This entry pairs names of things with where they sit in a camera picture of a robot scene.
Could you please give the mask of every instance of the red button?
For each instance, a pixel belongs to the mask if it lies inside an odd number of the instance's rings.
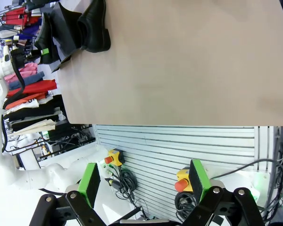
[[[113,158],[112,158],[111,156],[105,158],[105,163],[106,163],[106,164],[109,164],[109,163],[111,163],[112,161],[113,161]]]
[[[181,179],[175,183],[175,189],[178,192],[183,192],[183,190],[189,185],[189,182],[186,179]]]

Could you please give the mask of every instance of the screw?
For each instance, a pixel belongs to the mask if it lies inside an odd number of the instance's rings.
[[[220,190],[219,190],[219,188],[214,188],[213,192],[214,192],[215,194],[218,194],[218,193],[220,192]]]
[[[75,193],[72,193],[71,195],[70,195],[70,198],[72,198],[72,199],[74,199],[76,197],[76,194]]]
[[[241,190],[238,191],[238,194],[239,194],[239,195],[244,195],[245,192],[241,189]]]

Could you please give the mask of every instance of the beige tabletop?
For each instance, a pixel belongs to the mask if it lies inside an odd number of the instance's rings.
[[[283,125],[279,1],[106,1],[111,49],[58,72],[71,123]]]

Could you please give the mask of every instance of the black leather boot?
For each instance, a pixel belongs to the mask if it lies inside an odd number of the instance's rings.
[[[106,1],[93,0],[78,19],[82,36],[82,47],[88,52],[97,53],[110,49],[111,40],[105,28]]]
[[[46,13],[42,14],[41,30],[34,45],[38,48],[38,50],[42,50],[44,52],[41,56],[41,64],[49,65],[59,60],[57,46],[52,40],[50,19]]]

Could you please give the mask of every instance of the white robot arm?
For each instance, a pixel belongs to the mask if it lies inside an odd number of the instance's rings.
[[[82,158],[73,162],[72,166],[64,169],[59,164],[52,164],[38,170],[18,170],[13,158],[8,153],[2,153],[2,125],[1,117],[4,114],[3,104],[8,93],[8,84],[4,77],[13,73],[12,58],[8,47],[3,49],[4,57],[0,59],[0,181],[5,185],[15,184],[22,189],[41,189],[49,182],[64,192],[66,188],[82,178],[83,172],[91,159]]]

